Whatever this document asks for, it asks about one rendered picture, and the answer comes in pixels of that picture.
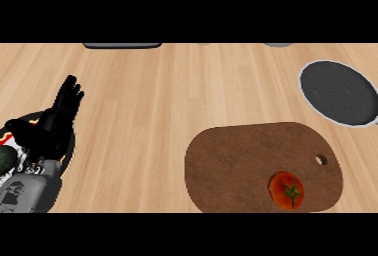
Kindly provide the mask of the black patterned plate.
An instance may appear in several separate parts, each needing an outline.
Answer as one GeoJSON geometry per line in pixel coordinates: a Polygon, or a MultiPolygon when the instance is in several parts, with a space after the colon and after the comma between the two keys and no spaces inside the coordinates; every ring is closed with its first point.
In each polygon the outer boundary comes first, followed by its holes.
{"type": "MultiPolygon", "coordinates": [[[[12,146],[18,152],[18,163],[15,168],[0,176],[0,187],[3,186],[6,180],[15,175],[15,174],[41,174],[44,169],[43,169],[43,162],[46,160],[40,160],[37,163],[29,162],[29,157],[28,157],[28,150],[21,147],[16,142],[12,133],[7,130],[7,135],[9,138],[0,142],[0,146],[7,145],[12,146]]],[[[72,155],[72,149],[74,149],[74,127],[72,127],[72,134],[71,134],[71,140],[69,140],[69,145],[68,145],[68,150],[62,158],[57,160],[60,163],[60,179],[62,179],[62,174],[66,168],[66,161],[72,155]]]]}

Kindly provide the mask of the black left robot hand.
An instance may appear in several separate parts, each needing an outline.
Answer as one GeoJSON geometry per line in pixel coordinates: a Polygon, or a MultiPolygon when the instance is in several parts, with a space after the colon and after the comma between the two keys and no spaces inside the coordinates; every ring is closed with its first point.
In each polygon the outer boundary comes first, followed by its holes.
{"type": "Polygon", "coordinates": [[[83,97],[84,91],[77,77],[69,75],[59,88],[53,105],[43,111],[37,124],[32,125],[21,119],[10,119],[4,123],[16,144],[28,150],[31,163],[59,160],[65,155],[83,97]]]}

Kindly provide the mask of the red tomato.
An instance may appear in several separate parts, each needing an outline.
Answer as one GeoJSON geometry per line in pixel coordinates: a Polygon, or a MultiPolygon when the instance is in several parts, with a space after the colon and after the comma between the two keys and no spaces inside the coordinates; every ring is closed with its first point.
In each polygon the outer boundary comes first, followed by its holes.
{"type": "Polygon", "coordinates": [[[270,177],[267,189],[275,204],[283,210],[300,208],[304,200],[304,186],[292,173],[278,171],[270,177]]]}

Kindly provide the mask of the brown wooden cutting board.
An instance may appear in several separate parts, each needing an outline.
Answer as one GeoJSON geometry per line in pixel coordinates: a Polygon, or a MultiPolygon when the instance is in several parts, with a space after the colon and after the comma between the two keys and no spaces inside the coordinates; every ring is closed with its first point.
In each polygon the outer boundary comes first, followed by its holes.
{"type": "Polygon", "coordinates": [[[342,172],[320,134],[295,122],[215,127],[193,138],[184,156],[190,199],[204,212],[279,212],[269,194],[273,174],[304,186],[301,212],[328,210],[342,193],[342,172]]]}

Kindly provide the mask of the dark green vegetable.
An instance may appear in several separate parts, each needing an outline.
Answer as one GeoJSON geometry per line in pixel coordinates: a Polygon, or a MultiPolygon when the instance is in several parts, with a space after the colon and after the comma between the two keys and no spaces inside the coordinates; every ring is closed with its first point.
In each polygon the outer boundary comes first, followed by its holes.
{"type": "Polygon", "coordinates": [[[12,146],[0,146],[0,176],[4,175],[16,166],[18,152],[12,146]]]}

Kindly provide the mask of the dark grey flat object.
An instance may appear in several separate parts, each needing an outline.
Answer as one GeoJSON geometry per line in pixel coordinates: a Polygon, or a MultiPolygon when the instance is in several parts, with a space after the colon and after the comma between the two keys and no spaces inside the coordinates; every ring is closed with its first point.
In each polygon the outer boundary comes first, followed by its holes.
{"type": "Polygon", "coordinates": [[[162,43],[83,43],[89,49],[153,49],[162,43]]]}

